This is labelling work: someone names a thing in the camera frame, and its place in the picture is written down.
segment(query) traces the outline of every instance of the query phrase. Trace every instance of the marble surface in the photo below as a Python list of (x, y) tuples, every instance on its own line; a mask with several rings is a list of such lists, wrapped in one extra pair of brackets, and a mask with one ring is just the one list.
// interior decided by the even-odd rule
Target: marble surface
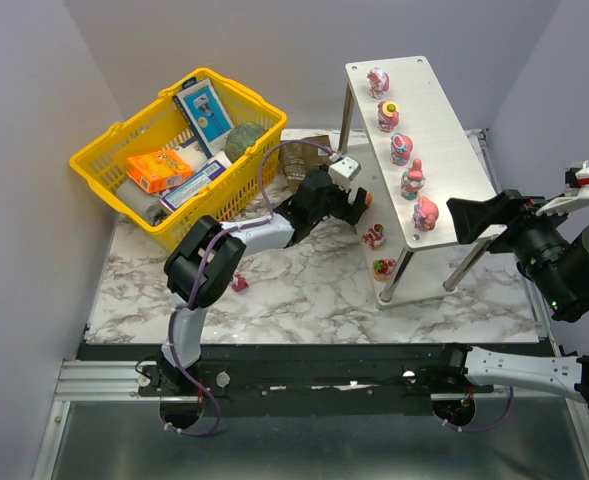
[[(283, 138), (338, 132), (288, 130)], [(353, 132), (350, 143), (366, 142)], [(482, 158), (478, 140), (470, 141)], [(278, 202), (285, 179), (269, 187)], [(259, 199), (238, 217), (264, 212)], [(469, 246), (448, 248), (453, 269)], [(168, 253), (124, 217), (117, 221), (86, 339), (89, 343), (162, 343), (170, 293), (163, 263)], [(354, 229), (321, 223), (299, 245), (244, 258), (238, 272), (250, 288), (228, 289), (209, 310), (203, 343), (434, 343), (536, 342), (522, 279), (509, 255), (486, 255), (456, 294), (379, 311)]]

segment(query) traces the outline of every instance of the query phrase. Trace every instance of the white shelf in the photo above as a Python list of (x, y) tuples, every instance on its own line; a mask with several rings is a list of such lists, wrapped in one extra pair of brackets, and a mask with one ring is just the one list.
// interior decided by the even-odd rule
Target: white shelf
[[(439, 219), (432, 231), (420, 232), (414, 228), (412, 213), (416, 202), (401, 196), (401, 175), (408, 167), (391, 162), (391, 134), (378, 129), (377, 106), (380, 100), (370, 97), (367, 79), (367, 73), (373, 67), (382, 68), (390, 77), (390, 89), (383, 99), (396, 102), (399, 106), (400, 123), (396, 131), (412, 139), (414, 150), (410, 163), (415, 158), (423, 160), (426, 183), (421, 189), (421, 195), (428, 197), (439, 208)], [(381, 177), (372, 191), (377, 201), (387, 192), (391, 209), (395, 212), (395, 223), (399, 223), (400, 233), (404, 237), (404, 245), (412, 251), (420, 251), (457, 244), (446, 201), (452, 197), (487, 200), (496, 192), (429, 62), (425, 57), (407, 57), (348, 63), (345, 68), (374, 153), (370, 161), (378, 168)], [(391, 228), (391, 223), (386, 222), (385, 227)], [(503, 227), (492, 226), (480, 238), (502, 231)], [(400, 250), (391, 256), (398, 256), (399, 253)]]

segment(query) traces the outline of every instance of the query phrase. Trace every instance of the pink figurine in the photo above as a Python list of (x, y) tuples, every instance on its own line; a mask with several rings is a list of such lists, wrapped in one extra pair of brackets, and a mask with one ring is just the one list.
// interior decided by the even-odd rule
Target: pink figurine
[(363, 235), (363, 242), (367, 243), (370, 250), (376, 250), (385, 243), (385, 236), (383, 235), (383, 225), (376, 223)]
[(392, 135), (392, 163), (401, 167), (410, 159), (414, 149), (412, 139), (407, 135), (396, 132)]
[(424, 232), (434, 230), (438, 219), (438, 207), (427, 197), (418, 197), (414, 205), (414, 227)]
[(379, 282), (385, 282), (394, 273), (394, 267), (396, 266), (396, 260), (393, 258), (376, 260), (372, 263), (372, 275)]
[(390, 89), (390, 77), (387, 76), (384, 70), (374, 67), (367, 74), (367, 79), (370, 81), (370, 96), (372, 98), (383, 98), (385, 92)]
[(412, 162), (412, 166), (403, 172), (401, 176), (401, 195), (407, 200), (414, 200), (418, 191), (425, 185), (423, 175), (423, 162), (420, 158)]
[(232, 281), (230, 282), (230, 286), (232, 287), (232, 290), (238, 293), (249, 287), (249, 284), (243, 275), (240, 273), (235, 273), (234, 277), (232, 277)]
[(394, 102), (381, 100), (378, 104), (378, 128), (390, 133), (398, 125), (398, 105)]

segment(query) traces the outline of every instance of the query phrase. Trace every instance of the screw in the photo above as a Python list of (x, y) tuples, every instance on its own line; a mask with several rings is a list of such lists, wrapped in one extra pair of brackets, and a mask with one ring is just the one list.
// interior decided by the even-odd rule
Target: screw
[(152, 381), (144, 375), (139, 375), (136, 381), (139, 387), (148, 387)]
[(230, 376), (227, 374), (227, 372), (220, 372), (216, 376), (216, 384), (219, 387), (225, 388), (229, 385), (229, 383), (230, 383)]

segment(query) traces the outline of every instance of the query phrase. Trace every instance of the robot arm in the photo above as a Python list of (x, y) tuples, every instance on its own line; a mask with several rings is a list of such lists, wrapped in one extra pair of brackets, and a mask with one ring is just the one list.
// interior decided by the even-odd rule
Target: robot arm
[[(506, 190), (485, 202), (448, 200), (459, 243), (471, 243), (492, 224), (506, 230), (487, 247), (513, 253), (518, 269), (534, 282), (554, 320), (576, 322), (589, 311), (589, 225), (568, 243), (556, 230), (570, 211), (589, 205), (589, 161), (566, 172), (566, 191), (552, 200)], [(549, 392), (589, 408), (589, 355), (534, 358), (446, 345), (439, 367), (427, 368), (427, 384), (510, 385)]]
[[(207, 307), (223, 295), (243, 256), (295, 245), (330, 216), (350, 225), (359, 221), (367, 209), (367, 192), (359, 188), (355, 199), (349, 199), (351, 182), (359, 172), (356, 160), (335, 158), (329, 168), (309, 172), (296, 194), (276, 207), (273, 215), (225, 223), (206, 216), (196, 222), (164, 267), (177, 310), (174, 346), (183, 366), (189, 367), (199, 359)], [(212, 253), (201, 269), (208, 249)], [(187, 308), (185, 302), (196, 282), (199, 288), (194, 305)], [(176, 367), (169, 342), (163, 345), (162, 352), (165, 361)]]

